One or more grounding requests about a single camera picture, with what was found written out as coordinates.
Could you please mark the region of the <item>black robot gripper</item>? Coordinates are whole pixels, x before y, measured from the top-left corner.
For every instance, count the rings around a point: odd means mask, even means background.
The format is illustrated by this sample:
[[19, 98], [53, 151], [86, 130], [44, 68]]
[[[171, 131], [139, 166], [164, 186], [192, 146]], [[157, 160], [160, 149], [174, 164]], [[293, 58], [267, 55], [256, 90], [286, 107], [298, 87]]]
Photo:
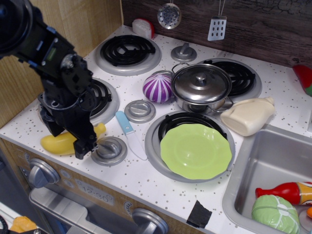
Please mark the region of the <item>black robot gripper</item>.
[[77, 138], [75, 157], [82, 160], [96, 149], [98, 139], [90, 123], [96, 104], [91, 89], [92, 72], [86, 61], [76, 54], [67, 54], [54, 68], [55, 77], [39, 72], [44, 88], [43, 94], [38, 96], [44, 107], [40, 116], [52, 136], [57, 137], [67, 130]]

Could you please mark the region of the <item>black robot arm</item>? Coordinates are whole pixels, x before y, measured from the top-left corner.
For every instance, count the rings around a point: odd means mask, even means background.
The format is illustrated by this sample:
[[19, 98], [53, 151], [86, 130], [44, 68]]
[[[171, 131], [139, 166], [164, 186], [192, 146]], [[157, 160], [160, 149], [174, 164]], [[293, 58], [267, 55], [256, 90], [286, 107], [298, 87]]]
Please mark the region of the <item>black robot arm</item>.
[[74, 47], [43, 22], [30, 1], [1, 1], [0, 55], [27, 62], [40, 76], [44, 88], [38, 96], [40, 115], [53, 136], [71, 133], [78, 159], [95, 149], [97, 136], [90, 122], [97, 103], [93, 74]]

